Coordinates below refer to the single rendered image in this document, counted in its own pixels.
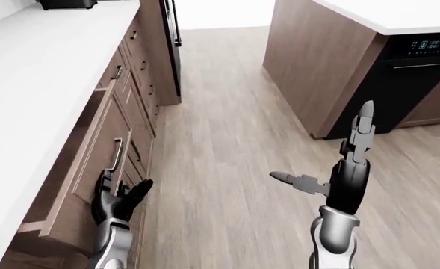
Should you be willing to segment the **black refrigerator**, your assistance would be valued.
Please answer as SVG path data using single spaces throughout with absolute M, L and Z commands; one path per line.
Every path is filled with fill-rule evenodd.
M 167 48 L 170 55 L 170 63 L 173 71 L 176 97 L 181 100 L 181 58 L 179 49 L 182 47 L 182 39 L 179 32 L 175 0 L 158 0 L 161 16 L 164 23 L 164 31 L 167 40 Z

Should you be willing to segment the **tall brown wooden panel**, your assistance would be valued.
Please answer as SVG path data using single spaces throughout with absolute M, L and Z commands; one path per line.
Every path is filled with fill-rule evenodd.
M 160 105 L 182 102 L 164 0 L 140 0 L 137 18 Z

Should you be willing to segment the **brown wooden base cabinet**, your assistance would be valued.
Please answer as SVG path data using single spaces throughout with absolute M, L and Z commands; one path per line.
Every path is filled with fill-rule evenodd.
M 129 39 L 133 31 L 137 31 L 136 40 Z M 144 71 L 140 70 L 141 61 L 146 61 L 141 37 L 138 24 L 132 22 L 94 90 L 108 87 L 117 73 L 117 66 L 123 66 L 122 75 L 115 80 L 117 85 L 114 93 L 131 125 L 131 134 L 128 143 L 123 147 L 121 162 L 116 171 L 112 173 L 111 194 L 116 197 L 127 194 L 136 184 L 148 179 L 152 144 L 155 138 L 153 109 L 157 105 L 157 100 L 155 91 L 151 96 L 148 94 L 151 84 L 148 66 L 146 65 Z M 141 154 L 140 163 L 130 155 L 130 140 L 135 142 Z M 139 267 L 145 204 L 146 197 L 134 210 L 128 222 L 133 237 L 127 258 L 128 269 Z M 0 269 L 87 269 L 88 259 L 93 255 L 97 229 L 96 225 L 93 246 L 88 252 L 76 248 L 60 247 L 50 247 L 40 252 L 39 250 L 17 250 L 9 246 L 0 261 Z

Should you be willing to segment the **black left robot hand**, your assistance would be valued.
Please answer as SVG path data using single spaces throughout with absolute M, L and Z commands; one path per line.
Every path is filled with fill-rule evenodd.
M 151 179 L 145 179 L 136 184 L 127 194 L 116 197 L 111 194 L 111 181 L 110 170 L 103 170 L 96 181 L 91 213 L 97 226 L 110 218 L 129 222 L 134 210 L 154 184 Z

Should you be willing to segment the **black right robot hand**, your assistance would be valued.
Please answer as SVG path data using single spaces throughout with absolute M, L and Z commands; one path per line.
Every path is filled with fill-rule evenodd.
M 346 214 L 355 214 L 362 203 L 370 175 L 371 163 L 365 153 L 371 148 L 375 135 L 374 102 L 365 102 L 353 118 L 351 130 L 341 142 L 342 158 L 333 166 L 327 183 L 305 174 L 293 176 L 286 172 L 273 171 L 270 176 L 308 194 L 323 194 L 326 205 Z

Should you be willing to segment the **brown wooden drawer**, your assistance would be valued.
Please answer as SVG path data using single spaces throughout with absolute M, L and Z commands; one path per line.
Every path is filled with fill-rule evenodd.
M 128 143 L 131 125 L 114 89 L 93 92 L 10 244 L 17 250 L 50 247 L 88 252 L 96 224 L 91 202 L 99 174 L 113 163 L 115 138 Z

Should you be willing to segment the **black built-in oven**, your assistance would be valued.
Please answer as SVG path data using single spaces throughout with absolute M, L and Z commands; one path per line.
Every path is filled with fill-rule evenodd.
M 387 134 L 440 82 L 440 33 L 392 35 L 326 140 L 345 138 L 362 105 L 374 103 L 377 134 Z

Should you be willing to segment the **black countertop appliance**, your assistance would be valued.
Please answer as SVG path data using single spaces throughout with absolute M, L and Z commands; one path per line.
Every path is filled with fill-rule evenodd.
M 97 4 L 97 0 L 38 0 L 44 10 L 91 9 Z

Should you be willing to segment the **brown wooden kitchen island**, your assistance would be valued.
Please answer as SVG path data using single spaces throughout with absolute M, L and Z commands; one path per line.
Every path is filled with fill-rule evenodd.
M 440 33 L 440 0 L 275 0 L 263 67 L 326 140 L 389 37 L 428 33 Z M 394 129 L 438 123 L 440 82 Z

